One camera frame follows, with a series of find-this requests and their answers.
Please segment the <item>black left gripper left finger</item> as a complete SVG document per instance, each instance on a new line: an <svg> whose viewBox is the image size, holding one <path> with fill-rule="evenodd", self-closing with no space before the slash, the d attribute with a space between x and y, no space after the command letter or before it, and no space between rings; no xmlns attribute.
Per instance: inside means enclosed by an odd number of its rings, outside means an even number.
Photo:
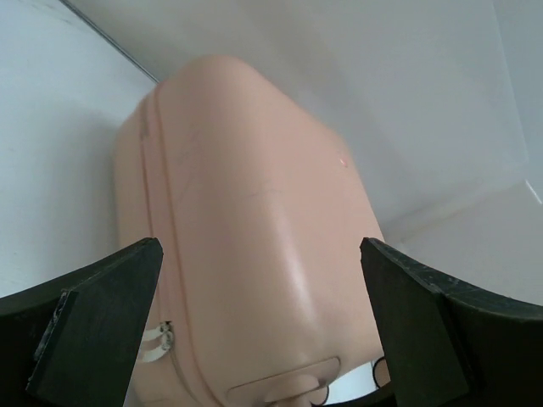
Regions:
<svg viewBox="0 0 543 407"><path fill-rule="evenodd" d="M144 238L1 299L3 406L122 406L160 275Z"/></svg>

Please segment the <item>pink hardshell suitcase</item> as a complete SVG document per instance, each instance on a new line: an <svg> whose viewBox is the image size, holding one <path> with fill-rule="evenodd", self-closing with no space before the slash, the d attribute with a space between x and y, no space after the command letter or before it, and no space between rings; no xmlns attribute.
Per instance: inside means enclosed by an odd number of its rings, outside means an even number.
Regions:
<svg viewBox="0 0 543 407"><path fill-rule="evenodd" d="M381 237L344 139L256 69L204 56L115 146L121 246L164 256L132 385L146 406L320 406L382 345L361 267Z"/></svg>

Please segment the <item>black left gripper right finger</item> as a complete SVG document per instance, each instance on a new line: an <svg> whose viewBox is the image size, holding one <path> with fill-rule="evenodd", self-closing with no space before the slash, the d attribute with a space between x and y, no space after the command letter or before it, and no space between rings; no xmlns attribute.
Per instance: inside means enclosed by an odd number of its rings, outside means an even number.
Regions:
<svg viewBox="0 0 543 407"><path fill-rule="evenodd" d="M399 406L540 406L542 308L417 262L377 238L361 267Z"/></svg>

